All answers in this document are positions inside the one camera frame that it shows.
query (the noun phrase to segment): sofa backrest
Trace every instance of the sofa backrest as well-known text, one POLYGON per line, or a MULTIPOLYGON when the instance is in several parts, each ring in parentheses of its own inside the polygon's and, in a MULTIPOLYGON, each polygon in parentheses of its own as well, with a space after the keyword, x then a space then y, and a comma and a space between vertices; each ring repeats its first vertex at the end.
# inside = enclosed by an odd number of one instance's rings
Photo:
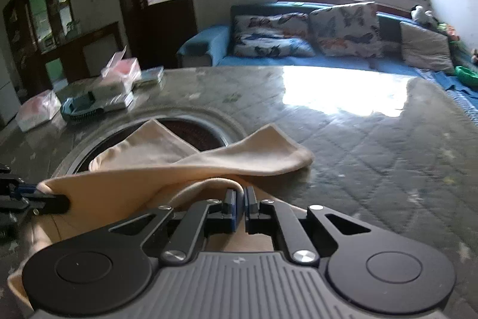
MULTIPOLYGON (((264 4, 239 4, 231 7, 231 26, 234 26, 235 16, 253 15, 253 16, 275 16, 286 13, 307 13, 319 8, 330 7, 331 4, 322 3, 302 3, 302 2, 275 2, 264 4)), ((400 22, 413 23, 411 19, 394 16, 387 13, 377 13, 380 24, 380 36, 384 41, 393 41, 402 43, 402 31, 400 22)))

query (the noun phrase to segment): green bowl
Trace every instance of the green bowl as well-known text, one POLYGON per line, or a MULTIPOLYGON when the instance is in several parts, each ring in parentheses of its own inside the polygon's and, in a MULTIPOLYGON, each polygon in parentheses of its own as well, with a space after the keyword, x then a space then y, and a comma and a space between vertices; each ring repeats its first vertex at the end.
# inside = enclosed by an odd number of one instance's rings
POLYGON ((456 76, 464 85, 468 87, 478 87, 478 73, 467 67, 455 67, 456 76))

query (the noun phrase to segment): silver bolt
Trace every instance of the silver bolt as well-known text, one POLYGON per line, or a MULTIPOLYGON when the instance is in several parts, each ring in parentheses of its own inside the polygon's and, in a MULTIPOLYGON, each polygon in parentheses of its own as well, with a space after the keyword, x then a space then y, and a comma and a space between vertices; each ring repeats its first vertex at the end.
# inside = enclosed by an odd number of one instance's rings
POLYGON ((186 259, 186 253, 180 250, 167 250, 163 253, 163 258, 169 262, 182 262, 186 259))
POLYGON ((302 263, 314 262, 316 259, 316 254, 310 250, 298 250, 296 251, 292 257, 302 263))

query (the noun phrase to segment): sofa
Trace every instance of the sofa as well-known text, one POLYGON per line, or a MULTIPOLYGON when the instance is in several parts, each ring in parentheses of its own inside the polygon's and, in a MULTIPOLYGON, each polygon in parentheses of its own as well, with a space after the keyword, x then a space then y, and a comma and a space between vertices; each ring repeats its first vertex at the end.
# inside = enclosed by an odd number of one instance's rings
MULTIPOLYGON (((232 55, 234 21, 240 15, 274 16, 286 13, 307 13, 330 7, 329 4, 298 3, 298 2, 276 2, 266 4, 234 5, 231 7, 231 24, 217 25, 207 28, 184 43, 178 50, 177 57, 182 67, 200 66, 240 66, 240 65, 302 65, 328 68, 359 69, 368 71, 379 71, 387 74, 401 74, 409 76, 423 76, 420 70, 405 64, 402 59, 401 43, 402 31, 400 22, 414 24, 411 19, 395 16, 392 14, 378 12, 379 33, 383 42, 382 58, 360 58, 353 56, 327 57, 316 51, 314 57, 281 57, 281 58, 248 58, 232 55)), ((465 65, 474 71, 469 53, 459 51, 450 45, 453 65, 465 65)), ((445 90, 455 89, 463 91, 456 78, 440 72, 435 82, 441 84, 445 90)), ((478 93, 475 98, 470 98, 472 105, 478 107, 478 93)))

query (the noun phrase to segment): pink plastic package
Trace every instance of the pink plastic package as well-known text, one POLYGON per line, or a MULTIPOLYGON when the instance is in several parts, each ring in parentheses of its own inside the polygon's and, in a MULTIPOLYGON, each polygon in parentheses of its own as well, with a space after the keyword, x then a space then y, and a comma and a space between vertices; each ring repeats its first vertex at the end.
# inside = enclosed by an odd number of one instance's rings
POLYGON ((133 82, 141 77, 141 68, 137 58, 123 59, 126 47, 116 52, 95 83, 92 92, 96 99, 128 94, 133 82))
POLYGON ((50 121, 61 107, 60 100, 51 90, 46 90, 22 104, 15 117, 18 127, 25 133, 50 121))

